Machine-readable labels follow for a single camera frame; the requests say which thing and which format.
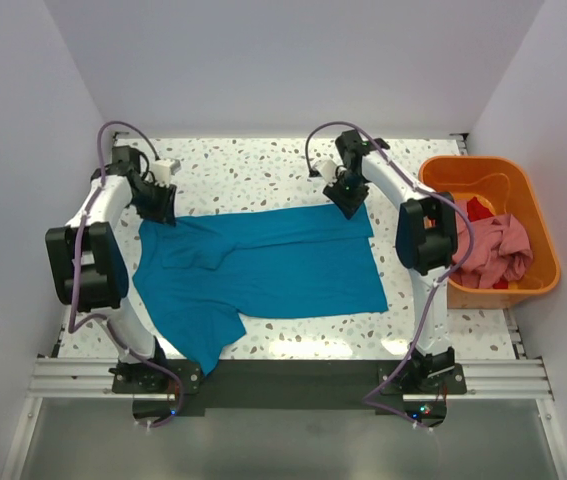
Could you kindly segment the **blue t shirt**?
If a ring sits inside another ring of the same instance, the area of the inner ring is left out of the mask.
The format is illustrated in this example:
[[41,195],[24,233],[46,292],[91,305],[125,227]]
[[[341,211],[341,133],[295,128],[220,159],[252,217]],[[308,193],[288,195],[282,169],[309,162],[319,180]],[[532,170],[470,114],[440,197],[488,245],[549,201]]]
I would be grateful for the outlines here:
[[144,221],[133,282],[158,332],[204,373],[246,334],[243,316],[382,313],[367,211],[333,204]]

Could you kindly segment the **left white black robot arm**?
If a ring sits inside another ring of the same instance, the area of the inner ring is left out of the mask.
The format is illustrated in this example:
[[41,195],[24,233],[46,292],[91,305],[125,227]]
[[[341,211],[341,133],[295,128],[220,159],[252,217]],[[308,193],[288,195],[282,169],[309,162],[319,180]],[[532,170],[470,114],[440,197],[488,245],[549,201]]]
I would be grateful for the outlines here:
[[114,235],[128,207],[143,220],[176,225],[176,186],[162,183],[153,166],[137,148],[113,148],[111,161],[92,175],[79,211],[49,229],[45,245],[56,294],[69,307],[67,332],[99,325],[117,349],[119,366],[136,369],[136,382],[159,392],[169,383],[170,368],[158,339],[131,305],[130,275]]

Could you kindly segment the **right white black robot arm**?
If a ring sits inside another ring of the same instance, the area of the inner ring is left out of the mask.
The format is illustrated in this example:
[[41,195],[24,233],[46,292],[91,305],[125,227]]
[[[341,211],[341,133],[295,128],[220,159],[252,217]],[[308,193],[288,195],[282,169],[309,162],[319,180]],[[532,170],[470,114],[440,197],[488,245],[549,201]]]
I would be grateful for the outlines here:
[[432,392],[455,367],[447,318],[447,275],[458,248],[452,196],[387,164],[389,146],[381,139],[365,140],[348,130],[335,145],[341,163],[319,169],[326,181],[323,194],[351,219],[374,185],[398,211],[395,251],[412,284],[415,333],[406,358],[382,385],[402,393]]

